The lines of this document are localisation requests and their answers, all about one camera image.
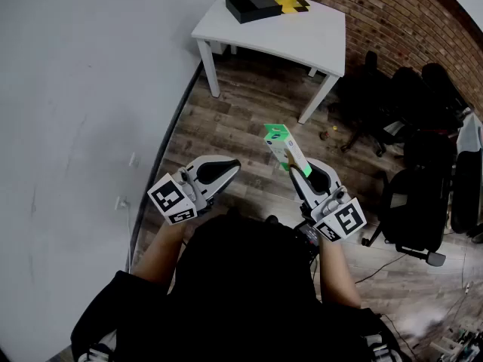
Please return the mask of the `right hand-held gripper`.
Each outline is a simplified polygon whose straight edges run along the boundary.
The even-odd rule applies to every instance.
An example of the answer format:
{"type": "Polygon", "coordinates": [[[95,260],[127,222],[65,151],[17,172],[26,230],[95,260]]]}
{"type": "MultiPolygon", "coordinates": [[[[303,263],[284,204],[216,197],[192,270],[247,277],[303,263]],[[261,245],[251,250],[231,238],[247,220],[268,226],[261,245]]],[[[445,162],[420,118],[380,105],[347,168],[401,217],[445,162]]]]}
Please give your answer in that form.
{"type": "Polygon", "coordinates": [[[304,222],[318,231],[319,238],[330,242],[346,240],[367,223],[358,199],[351,198],[331,166],[314,158],[307,161],[312,169],[308,177],[298,167],[289,169],[299,197],[307,206],[315,206],[304,222]],[[327,197],[319,202],[322,195],[327,197]]]}

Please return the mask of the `black device with screen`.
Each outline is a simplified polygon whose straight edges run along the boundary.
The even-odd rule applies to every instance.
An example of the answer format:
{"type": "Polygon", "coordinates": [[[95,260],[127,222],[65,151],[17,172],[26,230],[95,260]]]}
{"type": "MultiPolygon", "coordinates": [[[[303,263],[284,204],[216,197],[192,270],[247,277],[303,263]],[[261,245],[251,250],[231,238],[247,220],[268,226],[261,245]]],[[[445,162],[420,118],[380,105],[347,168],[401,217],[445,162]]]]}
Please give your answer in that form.
{"type": "Polygon", "coordinates": [[[294,227],[297,240],[308,251],[309,260],[313,261],[319,255],[318,231],[308,222],[301,222],[294,227]]]}

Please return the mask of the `person's right forearm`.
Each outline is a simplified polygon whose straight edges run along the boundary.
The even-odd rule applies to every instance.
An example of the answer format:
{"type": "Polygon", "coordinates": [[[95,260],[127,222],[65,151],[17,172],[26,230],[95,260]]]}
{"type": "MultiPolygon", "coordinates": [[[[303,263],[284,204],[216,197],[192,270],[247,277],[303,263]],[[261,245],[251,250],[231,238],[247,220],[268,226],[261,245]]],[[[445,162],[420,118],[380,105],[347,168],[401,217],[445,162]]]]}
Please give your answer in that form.
{"type": "Polygon", "coordinates": [[[323,303],[361,308],[361,297],[350,274],[343,248],[325,238],[319,241],[320,284],[323,303]]]}

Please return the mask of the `green and white small box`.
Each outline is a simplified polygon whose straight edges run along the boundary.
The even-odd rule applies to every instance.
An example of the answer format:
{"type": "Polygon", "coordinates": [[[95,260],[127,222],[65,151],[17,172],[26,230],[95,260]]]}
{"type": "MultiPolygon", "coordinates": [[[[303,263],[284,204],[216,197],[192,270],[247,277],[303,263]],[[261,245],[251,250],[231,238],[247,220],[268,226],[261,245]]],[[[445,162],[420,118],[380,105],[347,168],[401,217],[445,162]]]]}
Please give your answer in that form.
{"type": "Polygon", "coordinates": [[[290,166],[295,165],[308,177],[312,168],[288,128],[284,124],[264,124],[264,127],[267,131],[265,143],[281,167],[289,171],[290,166]]]}

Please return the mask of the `person's left forearm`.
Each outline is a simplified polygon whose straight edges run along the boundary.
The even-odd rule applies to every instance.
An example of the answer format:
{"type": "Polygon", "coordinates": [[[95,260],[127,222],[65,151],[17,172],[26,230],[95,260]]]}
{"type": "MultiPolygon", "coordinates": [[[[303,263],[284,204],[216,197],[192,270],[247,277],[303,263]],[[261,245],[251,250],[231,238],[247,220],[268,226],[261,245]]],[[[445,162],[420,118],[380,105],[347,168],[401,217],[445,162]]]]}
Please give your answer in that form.
{"type": "Polygon", "coordinates": [[[167,295],[171,285],[186,227],[186,222],[164,223],[134,267],[133,275],[156,287],[161,296],[167,295]]]}

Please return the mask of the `white grey container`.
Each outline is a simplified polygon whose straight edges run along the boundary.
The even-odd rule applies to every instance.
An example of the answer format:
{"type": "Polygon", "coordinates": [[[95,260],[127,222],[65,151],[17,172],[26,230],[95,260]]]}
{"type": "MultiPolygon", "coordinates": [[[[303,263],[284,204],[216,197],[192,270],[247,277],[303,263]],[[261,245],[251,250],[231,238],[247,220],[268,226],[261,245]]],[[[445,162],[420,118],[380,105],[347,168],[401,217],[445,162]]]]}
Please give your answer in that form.
{"type": "Polygon", "coordinates": [[[457,138],[457,153],[479,152],[483,149],[483,124],[474,113],[463,120],[457,138]]]}

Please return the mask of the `black office chair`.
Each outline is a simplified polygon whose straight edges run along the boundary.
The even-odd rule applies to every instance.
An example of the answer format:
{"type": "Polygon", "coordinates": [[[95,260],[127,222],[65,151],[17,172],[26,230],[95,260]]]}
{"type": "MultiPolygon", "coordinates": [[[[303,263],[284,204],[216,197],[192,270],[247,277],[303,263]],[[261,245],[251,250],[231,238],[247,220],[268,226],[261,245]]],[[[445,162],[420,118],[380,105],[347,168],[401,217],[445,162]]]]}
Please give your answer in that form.
{"type": "Polygon", "coordinates": [[[405,169],[392,179],[380,171],[383,192],[377,214],[379,225],[372,237],[361,240],[370,247],[382,234],[395,249],[422,259],[428,265],[444,265],[439,253],[445,230],[455,146],[448,136],[419,131],[404,145],[405,169]]]}
{"type": "Polygon", "coordinates": [[[422,79],[458,121],[463,122],[465,117],[472,112],[472,104],[463,98],[446,69],[440,64],[426,64],[422,68],[422,79]]]}
{"type": "Polygon", "coordinates": [[[348,152],[360,137],[370,136],[377,142],[376,155],[382,157],[387,145],[405,143],[415,129],[396,113],[392,98],[392,79],[378,69],[378,57],[368,51],[363,64],[337,83],[338,101],[328,106],[342,120],[355,127],[351,139],[340,147],[348,152]]]}
{"type": "Polygon", "coordinates": [[[457,234],[473,229],[480,214],[483,151],[462,151],[453,178],[451,228],[457,234]]]}

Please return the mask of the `white table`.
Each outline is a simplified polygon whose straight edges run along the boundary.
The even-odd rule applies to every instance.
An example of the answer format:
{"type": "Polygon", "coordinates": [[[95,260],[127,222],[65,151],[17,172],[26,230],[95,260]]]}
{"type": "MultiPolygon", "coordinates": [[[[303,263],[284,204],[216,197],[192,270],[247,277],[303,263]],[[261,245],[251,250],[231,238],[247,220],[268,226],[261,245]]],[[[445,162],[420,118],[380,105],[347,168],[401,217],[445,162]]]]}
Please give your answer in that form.
{"type": "Polygon", "coordinates": [[[282,14],[241,24],[229,13],[226,0],[216,0],[192,31],[201,54],[211,95],[220,96],[212,41],[281,57],[321,72],[325,78],[302,111],[304,124],[345,74],[346,20],[341,11],[317,2],[302,14],[282,14]]]}

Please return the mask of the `person's black clothing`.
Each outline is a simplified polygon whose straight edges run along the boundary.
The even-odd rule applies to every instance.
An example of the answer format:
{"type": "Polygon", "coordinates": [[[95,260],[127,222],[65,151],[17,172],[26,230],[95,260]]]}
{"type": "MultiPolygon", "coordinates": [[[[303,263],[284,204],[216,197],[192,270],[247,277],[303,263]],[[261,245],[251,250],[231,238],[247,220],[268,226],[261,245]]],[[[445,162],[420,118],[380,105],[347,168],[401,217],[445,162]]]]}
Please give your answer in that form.
{"type": "Polygon", "coordinates": [[[166,296],[118,271],[71,350],[75,362],[411,362],[372,310],[323,303],[294,229],[235,211],[184,236],[166,296]]]}

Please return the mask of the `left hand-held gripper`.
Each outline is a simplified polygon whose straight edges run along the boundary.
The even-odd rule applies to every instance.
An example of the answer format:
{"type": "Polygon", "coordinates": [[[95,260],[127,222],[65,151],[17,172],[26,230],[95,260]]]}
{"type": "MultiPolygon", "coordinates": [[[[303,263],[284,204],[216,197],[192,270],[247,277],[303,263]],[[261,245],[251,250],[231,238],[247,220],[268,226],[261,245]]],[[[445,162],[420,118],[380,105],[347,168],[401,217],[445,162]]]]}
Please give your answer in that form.
{"type": "Polygon", "coordinates": [[[148,196],[169,225],[206,214],[212,197],[220,194],[240,171],[238,159],[225,155],[202,155],[173,175],[165,174],[148,196]]]}

